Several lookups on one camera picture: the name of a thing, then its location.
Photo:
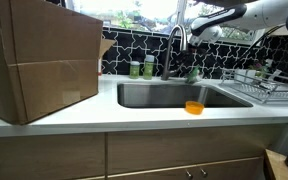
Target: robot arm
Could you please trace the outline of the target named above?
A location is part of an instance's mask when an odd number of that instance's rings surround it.
[[[189,43],[199,46],[203,41],[216,42],[222,36],[222,23],[249,30],[286,23],[288,29],[288,0],[258,0],[200,16],[190,26]]]

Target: dish rack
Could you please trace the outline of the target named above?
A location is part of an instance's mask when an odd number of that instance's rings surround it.
[[[237,73],[234,69],[222,70],[223,76],[221,85],[228,86],[264,104],[288,104],[288,77],[275,76],[273,74],[264,72],[261,72],[264,74],[263,77],[269,78],[250,77],[247,76],[248,70],[244,70],[246,71],[246,75]],[[287,81],[287,83],[279,82],[273,79]]]

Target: drawer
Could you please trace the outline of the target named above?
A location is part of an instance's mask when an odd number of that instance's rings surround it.
[[[0,138],[0,179],[104,176],[104,134]]]
[[[108,133],[108,175],[259,157],[281,131],[270,125]]]
[[[249,158],[208,164],[197,164],[132,174],[109,176],[110,180],[257,180],[262,158]]]

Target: stainless steel sink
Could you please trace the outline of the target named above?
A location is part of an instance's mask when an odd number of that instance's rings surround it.
[[[252,107],[252,104],[212,86],[123,83],[118,103],[128,108],[184,108],[198,101],[206,108]]]

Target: drawer handle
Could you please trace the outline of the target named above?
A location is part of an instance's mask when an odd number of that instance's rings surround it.
[[[201,168],[201,175],[203,178],[207,178],[208,173]]]
[[[186,177],[188,180],[193,180],[193,175],[186,170]]]

